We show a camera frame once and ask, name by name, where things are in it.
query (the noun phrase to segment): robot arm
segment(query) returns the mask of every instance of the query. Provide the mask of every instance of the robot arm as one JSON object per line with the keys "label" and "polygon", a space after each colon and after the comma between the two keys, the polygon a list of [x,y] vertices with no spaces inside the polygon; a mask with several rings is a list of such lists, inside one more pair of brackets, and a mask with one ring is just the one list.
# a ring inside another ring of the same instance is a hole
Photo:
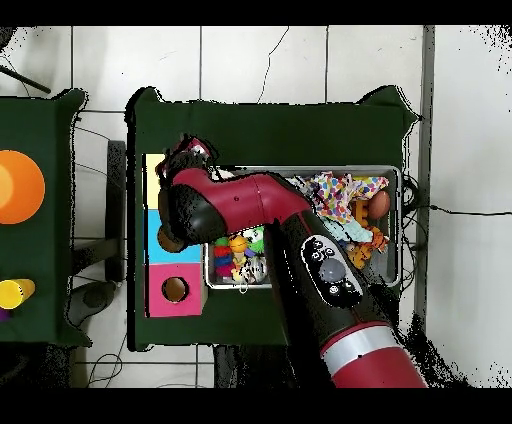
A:
{"label": "robot arm", "polygon": [[186,139],[162,165],[166,236],[182,250],[265,225],[269,277],[289,344],[316,349],[336,387],[426,387],[365,281],[303,195],[272,173],[214,182],[207,170],[212,151]]}

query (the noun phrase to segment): orange toy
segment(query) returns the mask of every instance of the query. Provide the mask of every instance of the orange toy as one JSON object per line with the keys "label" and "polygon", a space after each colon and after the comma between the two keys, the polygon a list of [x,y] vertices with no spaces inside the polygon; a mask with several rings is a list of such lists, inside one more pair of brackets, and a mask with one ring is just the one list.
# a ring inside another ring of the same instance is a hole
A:
{"label": "orange toy", "polygon": [[352,213],[361,227],[368,227],[368,221],[366,220],[368,216],[368,200],[356,200],[352,207]]}
{"label": "orange toy", "polygon": [[365,262],[372,257],[372,252],[376,249],[379,250],[379,252],[383,252],[389,242],[389,238],[377,227],[368,227],[367,229],[373,233],[372,242],[361,243],[353,250],[347,252],[350,262],[352,262],[357,269],[363,269]]}
{"label": "orange toy", "polygon": [[0,224],[19,224],[31,218],[44,199],[44,177],[23,153],[0,151]]}
{"label": "orange toy", "polygon": [[235,236],[229,238],[229,247],[235,253],[243,253],[247,249],[247,240],[242,236]]}

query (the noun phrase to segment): circular hole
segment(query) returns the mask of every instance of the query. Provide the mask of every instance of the circular hole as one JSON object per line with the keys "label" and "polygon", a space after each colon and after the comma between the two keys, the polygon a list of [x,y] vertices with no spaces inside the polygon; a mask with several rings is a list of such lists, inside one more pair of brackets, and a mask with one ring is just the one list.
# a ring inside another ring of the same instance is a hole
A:
{"label": "circular hole", "polygon": [[169,237],[165,235],[162,227],[158,229],[158,234],[156,238],[158,240],[158,244],[160,245],[160,247],[168,253],[176,253],[183,248],[184,243],[181,241],[172,241]]}
{"label": "circular hole", "polygon": [[180,277],[171,277],[162,284],[162,294],[172,303],[179,303],[188,296],[188,284]]}

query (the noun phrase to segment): yellow cup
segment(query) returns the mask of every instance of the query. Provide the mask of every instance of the yellow cup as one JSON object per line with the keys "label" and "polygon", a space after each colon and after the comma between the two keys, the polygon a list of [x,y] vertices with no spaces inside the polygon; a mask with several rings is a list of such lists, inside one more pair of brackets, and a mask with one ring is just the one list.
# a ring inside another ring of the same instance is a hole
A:
{"label": "yellow cup", "polygon": [[0,308],[17,308],[32,296],[35,290],[36,285],[32,280],[21,278],[0,281]]}

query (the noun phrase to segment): pink block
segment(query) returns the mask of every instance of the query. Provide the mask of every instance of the pink block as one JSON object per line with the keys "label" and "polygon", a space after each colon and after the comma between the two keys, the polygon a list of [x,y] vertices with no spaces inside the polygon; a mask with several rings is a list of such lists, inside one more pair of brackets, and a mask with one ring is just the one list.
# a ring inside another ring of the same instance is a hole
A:
{"label": "pink block", "polygon": [[[179,303],[169,302],[162,293],[162,284],[171,277],[182,278],[189,287],[188,296]],[[151,318],[201,315],[206,293],[199,263],[149,266],[149,316]]]}

